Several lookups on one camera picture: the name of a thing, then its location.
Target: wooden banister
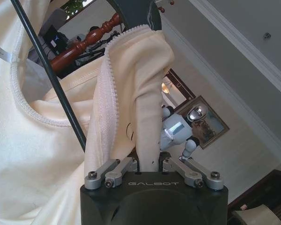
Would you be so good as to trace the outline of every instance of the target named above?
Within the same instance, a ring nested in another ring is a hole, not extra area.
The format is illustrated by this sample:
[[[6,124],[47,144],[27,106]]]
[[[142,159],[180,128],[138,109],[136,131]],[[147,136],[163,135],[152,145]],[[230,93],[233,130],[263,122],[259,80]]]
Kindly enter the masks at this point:
[[[53,70],[58,73],[65,67],[70,65],[79,55],[85,52],[89,45],[95,44],[99,41],[105,33],[110,32],[115,26],[120,25],[120,17],[115,13],[112,18],[104,22],[102,26],[96,30],[92,30],[87,34],[83,41],[73,44],[73,46],[66,51],[62,52],[51,60]]]

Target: ceiling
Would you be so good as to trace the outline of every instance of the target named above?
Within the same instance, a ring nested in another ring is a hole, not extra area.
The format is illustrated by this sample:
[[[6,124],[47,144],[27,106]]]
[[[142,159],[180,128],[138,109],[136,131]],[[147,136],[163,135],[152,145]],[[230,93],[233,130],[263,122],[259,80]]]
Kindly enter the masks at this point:
[[[281,71],[281,0],[208,1]]]
[[[188,0],[164,8],[165,17],[281,140],[281,93]],[[264,44],[262,35],[263,46],[277,36],[273,32]]]

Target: chrome robot figurine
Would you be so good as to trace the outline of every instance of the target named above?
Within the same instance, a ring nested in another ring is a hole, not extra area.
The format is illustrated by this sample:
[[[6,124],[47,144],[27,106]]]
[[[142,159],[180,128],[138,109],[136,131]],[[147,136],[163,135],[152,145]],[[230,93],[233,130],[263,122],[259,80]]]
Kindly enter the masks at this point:
[[[199,145],[199,140],[192,135],[192,123],[203,119],[208,112],[204,104],[195,105],[188,114],[183,117],[174,113],[171,106],[163,108],[163,127],[160,136],[160,151],[185,142],[185,148],[180,160],[188,160]]]

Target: clothing tag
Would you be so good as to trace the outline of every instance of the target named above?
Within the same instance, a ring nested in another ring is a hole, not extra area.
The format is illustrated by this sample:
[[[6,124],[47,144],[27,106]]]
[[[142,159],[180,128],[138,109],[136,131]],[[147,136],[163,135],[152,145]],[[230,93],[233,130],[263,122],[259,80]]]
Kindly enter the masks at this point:
[[[0,48],[0,58],[6,62],[11,62],[11,54]]]

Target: light fixture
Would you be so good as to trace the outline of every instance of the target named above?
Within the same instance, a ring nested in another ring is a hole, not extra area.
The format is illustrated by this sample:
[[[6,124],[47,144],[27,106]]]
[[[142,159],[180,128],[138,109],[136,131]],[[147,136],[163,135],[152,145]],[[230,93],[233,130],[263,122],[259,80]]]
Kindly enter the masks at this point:
[[[170,92],[170,90],[168,89],[168,87],[165,85],[164,82],[161,84],[161,90],[163,90],[163,92],[166,94],[169,94]]]

